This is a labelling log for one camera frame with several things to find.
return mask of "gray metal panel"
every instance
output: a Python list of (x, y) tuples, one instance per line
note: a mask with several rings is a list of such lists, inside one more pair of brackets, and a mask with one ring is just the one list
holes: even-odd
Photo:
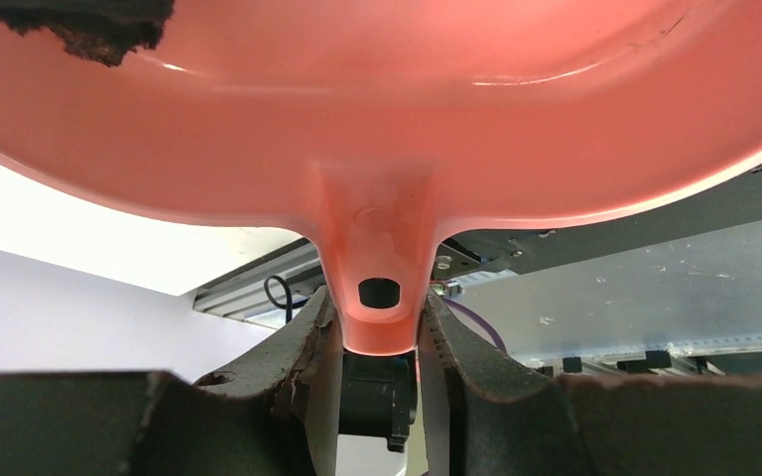
[(762, 350), (762, 221), (472, 287), (523, 362)]

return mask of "pink plastic pan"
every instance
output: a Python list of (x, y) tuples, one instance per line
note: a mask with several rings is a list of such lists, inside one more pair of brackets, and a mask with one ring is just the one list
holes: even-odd
[[(108, 68), (0, 24), (0, 164), (321, 252), (345, 345), (414, 344), (438, 243), (663, 205), (762, 163), (762, 1), (178, 0)], [(363, 305), (359, 284), (401, 295)]]

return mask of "bolt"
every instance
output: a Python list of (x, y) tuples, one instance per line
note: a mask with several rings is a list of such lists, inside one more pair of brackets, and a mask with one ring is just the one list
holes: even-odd
[(445, 271), (451, 267), (451, 256), (437, 256), (437, 269)]

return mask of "wire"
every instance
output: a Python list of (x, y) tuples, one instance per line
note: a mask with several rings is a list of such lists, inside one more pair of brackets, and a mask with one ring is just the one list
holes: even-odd
[(475, 324), (477, 324), (478, 327), (486, 331), (487, 334), (489, 334), (489, 338), (492, 339), (492, 343), (495, 344), (495, 347), (501, 349), (506, 353), (507, 351), (507, 345), (504, 344), (504, 339), (501, 338), (501, 335), (498, 333), (497, 330), (495, 330), (494, 327), (492, 327), (489, 322), (486, 322), (486, 319), (483, 317), (480, 317), (480, 314), (477, 312), (469, 309), (468, 307), (460, 304), (459, 302), (456, 302), (451, 299), (443, 299), (445, 301), (445, 304), (448, 305), (453, 310), (457, 310), (469, 319), (471, 319)]
[[(282, 285), (282, 289), (285, 291), (285, 303), (282, 304), (276, 301), (276, 298), (270, 293), (270, 282), (275, 281)], [(288, 282), (281, 276), (273, 275), (264, 280), (264, 294), (267, 295), (267, 300), (279, 309), (285, 310), (285, 323), (288, 324), (294, 319), (294, 297), (291, 293), (291, 288), (288, 287)]]

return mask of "black cable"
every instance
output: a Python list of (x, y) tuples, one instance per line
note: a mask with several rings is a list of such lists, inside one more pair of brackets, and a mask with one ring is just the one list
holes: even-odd
[[(270, 280), (273, 280), (280, 285), (282, 285), (282, 289), (285, 290), (285, 303), (282, 304), (280, 302), (276, 301), (276, 298), (273, 297), (273, 295), (270, 293)], [(297, 302), (294, 304), (294, 297), (291, 293), (291, 288), (288, 286), (288, 282), (285, 281), (281, 276), (273, 275), (266, 280), (264, 280), (264, 294), (267, 295), (267, 300), (270, 302), (270, 304), (274, 305), (275, 307), (279, 309), (285, 310), (285, 323), (287, 324), (291, 320), (294, 319), (294, 309), (298, 307), (302, 307), (307, 302), (306, 300), (302, 302)]]

